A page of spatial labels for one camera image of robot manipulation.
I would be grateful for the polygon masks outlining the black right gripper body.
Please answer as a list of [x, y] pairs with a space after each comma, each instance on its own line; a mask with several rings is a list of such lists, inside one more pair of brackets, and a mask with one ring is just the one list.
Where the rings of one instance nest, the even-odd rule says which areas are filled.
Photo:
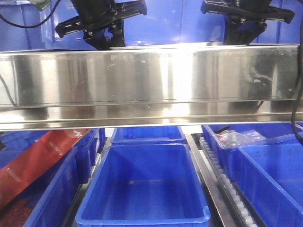
[[267, 20], [291, 23], [295, 13], [270, 0], [204, 0], [202, 13], [224, 15], [225, 45], [249, 45], [267, 28]]

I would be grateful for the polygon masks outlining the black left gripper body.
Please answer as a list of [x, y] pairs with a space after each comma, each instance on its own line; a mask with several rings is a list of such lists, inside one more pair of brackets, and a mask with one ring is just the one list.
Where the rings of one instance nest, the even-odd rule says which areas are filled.
[[83, 31], [84, 41], [97, 50], [125, 47], [124, 20], [146, 15], [143, 0], [117, 3], [114, 0], [73, 0], [78, 15], [59, 23], [55, 31], [59, 37]]

